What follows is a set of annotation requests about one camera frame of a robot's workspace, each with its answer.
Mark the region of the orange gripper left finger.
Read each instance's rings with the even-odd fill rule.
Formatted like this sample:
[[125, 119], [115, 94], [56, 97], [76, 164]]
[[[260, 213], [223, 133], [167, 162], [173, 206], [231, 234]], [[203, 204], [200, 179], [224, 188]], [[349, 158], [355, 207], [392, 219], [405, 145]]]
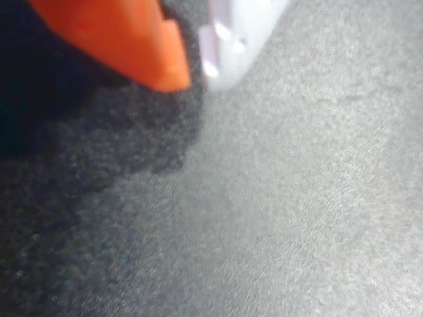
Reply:
[[144, 87], [190, 86], [180, 28], [159, 0], [27, 0], [54, 34]]

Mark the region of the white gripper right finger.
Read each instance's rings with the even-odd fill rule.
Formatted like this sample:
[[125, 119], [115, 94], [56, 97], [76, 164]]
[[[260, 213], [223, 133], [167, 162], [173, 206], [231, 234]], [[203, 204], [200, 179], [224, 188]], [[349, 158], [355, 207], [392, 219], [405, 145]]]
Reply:
[[202, 74], [209, 91], [236, 86], [251, 68], [291, 0], [208, 0], [199, 28]]

